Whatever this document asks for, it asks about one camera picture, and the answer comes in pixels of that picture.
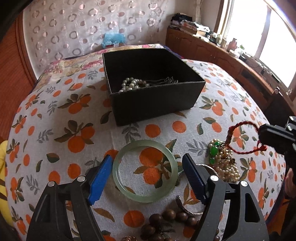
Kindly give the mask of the person right hand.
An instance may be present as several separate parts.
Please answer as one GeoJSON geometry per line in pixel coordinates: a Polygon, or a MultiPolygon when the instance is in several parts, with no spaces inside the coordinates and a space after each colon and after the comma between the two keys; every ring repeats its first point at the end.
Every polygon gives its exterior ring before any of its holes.
{"type": "Polygon", "coordinates": [[[296,196],[296,186],[293,183],[293,177],[293,170],[290,168],[285,179],[285,193],[289,198],[295,198],[296,196]]]}

